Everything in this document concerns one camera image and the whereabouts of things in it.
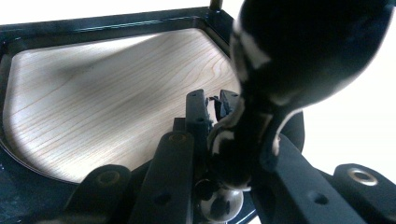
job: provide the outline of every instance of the black plastic mount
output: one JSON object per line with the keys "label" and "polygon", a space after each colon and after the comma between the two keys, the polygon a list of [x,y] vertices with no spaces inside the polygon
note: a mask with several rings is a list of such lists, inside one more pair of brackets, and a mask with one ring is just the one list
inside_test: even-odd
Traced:
{"label": "black plastic mount", "polygon": [[[21,51],[195,28],[229,55],[232,24],[233,18],[223,10],[196,7],[0,26],[0,111],[4,110],[12,58]],[[58,216],[78,185],[32,170],[10,153],[2,119],[0,127],[0,222],[32,223],[40,217]]]}

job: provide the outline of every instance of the silver washer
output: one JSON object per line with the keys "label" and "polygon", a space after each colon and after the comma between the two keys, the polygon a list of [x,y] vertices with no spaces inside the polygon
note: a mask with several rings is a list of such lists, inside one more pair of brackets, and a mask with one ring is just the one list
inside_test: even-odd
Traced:
{"label": "silver washer", "polygon": [[[378,180],[375,178],[375,176],[361,170],[358,168],[350,168],[347,171],[347,174],[356,182],[361,183],[365,186],[375,186],[378,184]],[[364,175],[365,178],[361,178],[358,174]]]}

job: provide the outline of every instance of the plywood board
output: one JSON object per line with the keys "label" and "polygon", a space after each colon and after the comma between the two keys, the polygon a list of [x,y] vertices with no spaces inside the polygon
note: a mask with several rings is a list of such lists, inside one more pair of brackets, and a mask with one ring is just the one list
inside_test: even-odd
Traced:
{"label": "plywood board", "polygon": [[12,61],[7,140],[20,160],[63,180],[110,163],[132,170],[197,89],[239,87],[229,59],[195,29],[26,50]]}

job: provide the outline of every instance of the white background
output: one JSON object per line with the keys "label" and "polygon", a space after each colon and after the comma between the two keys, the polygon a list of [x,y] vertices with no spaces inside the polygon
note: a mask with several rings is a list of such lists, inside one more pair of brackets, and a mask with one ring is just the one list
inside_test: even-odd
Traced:
{"label": "white background", "polygon": [[[234,18],[241,0],[224,0]],[[0,24],[208,6],[209,0],[3,1]],[[396,21],[375,59],[343,91],[305,112],[304,155],[332,174],[341,163],[371,167],[396,183]]]}

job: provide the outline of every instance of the black knob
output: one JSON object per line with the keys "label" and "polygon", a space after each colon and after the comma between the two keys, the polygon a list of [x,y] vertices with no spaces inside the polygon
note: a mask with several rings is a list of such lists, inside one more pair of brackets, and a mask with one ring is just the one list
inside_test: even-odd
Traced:
{"label": "black knob", "polygon": [[277,134],[296,111],[343,89],[375,55],[387,0],[247,0],[233,25],[238,107],[208,138],[210,166],[230,189],[249,189],[257,166],[276,168]]}

